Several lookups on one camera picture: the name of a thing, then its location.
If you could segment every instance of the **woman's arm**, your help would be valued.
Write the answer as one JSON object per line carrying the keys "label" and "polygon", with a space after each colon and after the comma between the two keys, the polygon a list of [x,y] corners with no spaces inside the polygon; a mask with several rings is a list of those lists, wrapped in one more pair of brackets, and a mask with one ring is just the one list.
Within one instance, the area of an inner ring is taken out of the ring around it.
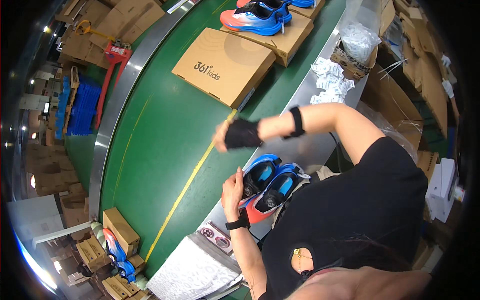
{"label": "woman's arm", "polygon": [[[243,194],[243,173],[240,167],[223,184],[222,206],[227,222],[239,219],[238,205]],[[247,228],[230,230],[233,252],[243,276],[250,286],[252,299],[258,299],[266,291],[267,274],[262,254]]]}
{"label": "woman's arm", "polygon": [[[340,103],[309,105],[300,108],[303,129],[306,133],[336,132],[354,165],[379,138],[385,135],[366,117],[355,109]],[[218,127],[214,136],[215,146],[225,152],[225,134],[229,124]],[[258,137],[262,141],[277,136],[289,136],[295,131],[291,113],[261,119]]]}

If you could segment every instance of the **pallet jack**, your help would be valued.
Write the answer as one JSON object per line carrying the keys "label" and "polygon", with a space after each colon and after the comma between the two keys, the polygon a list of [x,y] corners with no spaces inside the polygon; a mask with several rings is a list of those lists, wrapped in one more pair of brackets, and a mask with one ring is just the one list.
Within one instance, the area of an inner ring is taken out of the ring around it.
{"label": "pallet jack", "polygon": [[96,108],[96,119],[95,119],[95,129],[98,129],[100,126],[100,121],[102,119],[103,113],[103,103],[105,102],[105,95],[107,94],[108,84],[110,83],[110,79],[113,74],[113,69],[117,63],[120,63],[120,70],[117,74],[117,79],[115,80],[115,85],[117,85],[120,76],[127,65],[128,60],[132,56],[133,51],[131,50],[130,44],[122,43],[120,39],[114,38],[113,36],[107,36],[95,29],[92,29],[92,23],[88,20],[81,21],[77,28],[75,29],[75,33],[78,35],[84,35],[88,32],[102,36],[109,40],[107,47],[104,50],[104,54],[107,57],[107,60],[110,62],[110,67],[107,70],[107,75],[105,76],[105,80],[103,81],[102,92],[100,94],[100,98],[98,99],[98,104]]}

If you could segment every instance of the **gold necklace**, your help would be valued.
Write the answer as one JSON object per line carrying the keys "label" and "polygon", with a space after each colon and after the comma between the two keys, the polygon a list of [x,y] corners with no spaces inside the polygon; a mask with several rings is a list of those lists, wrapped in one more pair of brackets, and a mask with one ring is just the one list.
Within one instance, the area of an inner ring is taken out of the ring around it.
{"label": "gold necklace", "polygon": [[296,255],[298,256],[298,258],[299,258],[299,273],[300,273],[300,272],[301,272],[300,259],[301,259],[302,257],[308,258],[308,259],[312,259],[312,258],[311,258],[311,257],[308,257],[308,256],[305,256],[305,255],[302,255],[300,248],[294,249],[294,250],[293,250],[293,254],[296,254]]}

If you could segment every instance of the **white glove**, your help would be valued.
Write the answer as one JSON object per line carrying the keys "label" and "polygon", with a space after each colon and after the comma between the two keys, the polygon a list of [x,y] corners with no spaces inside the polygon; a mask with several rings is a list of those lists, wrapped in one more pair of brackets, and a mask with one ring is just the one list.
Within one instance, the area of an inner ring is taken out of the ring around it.
{"label": "white glove", "polygon": [[444,66],[447,67],[447,68],[448,68],[448,67],[450,66],[450,64],[452,63],[452,62],[450,61],[450,59],[448,58],[448,56],[445,56],[445,54],[442,55],[442,62],[444,63]]}
{"label": "white glove", "polygon": [[448,80],[443,79],[442,85],[444,86],[445,92],[450,99],[455,97],[455,95],[453,94],[452,84]]}

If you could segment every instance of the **green conveyor belt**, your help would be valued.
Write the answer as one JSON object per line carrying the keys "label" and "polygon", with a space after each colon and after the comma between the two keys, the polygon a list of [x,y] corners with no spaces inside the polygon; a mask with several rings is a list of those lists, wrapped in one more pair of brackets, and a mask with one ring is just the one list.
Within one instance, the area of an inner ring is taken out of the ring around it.
{"label": "green conveyor belt", "polygon": [[[288,68],[274,67],[240,115],[251,120],[282,111],[324,46],[345,7],[327,0],[314,29]],[[101,210],[116,206],[140,235],[145,258],[165,218],[231,109],[171,73],[206,27],[219,29],[220,13],[234,0],[203,0],[176,27],[144,69],[130,96],[108,155]],[[205,160],[161,234],[146,265],[151,277],[185,235],[196,230],[221,195],[222,183],[253,150]]]}

